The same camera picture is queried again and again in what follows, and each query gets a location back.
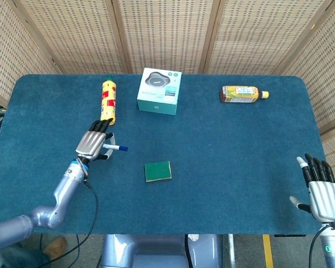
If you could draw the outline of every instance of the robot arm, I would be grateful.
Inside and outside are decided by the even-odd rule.
[[[115,145],[114,134],[105,133],[110,121],[95,121],[84,134],[76,149],[77,159],[70,163],[54,191],[56,206],[39,206],[28,215],[0,223],[0,249],[30,237],[36,227],[54,229],[61,226],[76,188],[88,175],[89,163],[95,159],[108,159],[113,149],[119,150],[119,146]],[[106,139],[111,144],[105,145]],[[105,154],[101,154],[103,146],[108,148]]]
[[[324,257],[327,268],[335,268],[335,178],[327,162],[320,162],[308,154],[305,158],[308,163],[301,157],[297,157],[297,161],[303,171],[310,205],[301,203],[295,197],[290,197],[290,201],[298,209],[311,213],[322,228],[326,228],[320,233]]]

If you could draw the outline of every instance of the blue felt tabletop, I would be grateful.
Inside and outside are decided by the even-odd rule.
[[[0,221],[54,205],[75,148],[100,118],[108,75],[26,75],[0,133]],[[289,201],[308,202],[295,158],[324,159],[304,82],[294,76],[183,75],[176,116],[140,112],[141,75],[117,84],[117,144],[90,165],[99,196],[94,233],[315,233],[319,224]],[[270,97],[221,103],[223,85],[254,85]],[[144,163],[170,161],[172,179],[145,182]],[[81,185],[55,232],[86,233],[94,198]]]

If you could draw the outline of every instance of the yellow bottle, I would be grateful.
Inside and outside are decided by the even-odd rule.
[[[221,102],[251,103],[258,99],[266,99],[268,97],[268,91],[260,91],[256,87],[245,85],[225,85],[219,92]]]
[[[107,80],[102,85],[100,120],[108,120],[110,118],[113,121],[109,125],[113,125],[116,122],[116,84],[111,80]]]

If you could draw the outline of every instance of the bottle cap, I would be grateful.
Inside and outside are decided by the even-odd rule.
[[[269,97],[269,92],[268,91],[262,91],[262,99],[266,99]]]

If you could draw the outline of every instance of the shoe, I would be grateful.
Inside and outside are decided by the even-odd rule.
[[[44,253],[46,253],[51,260],[58,258],[65,253],[66,244],[67,242],[64,237],[57,237],[44,249]]]

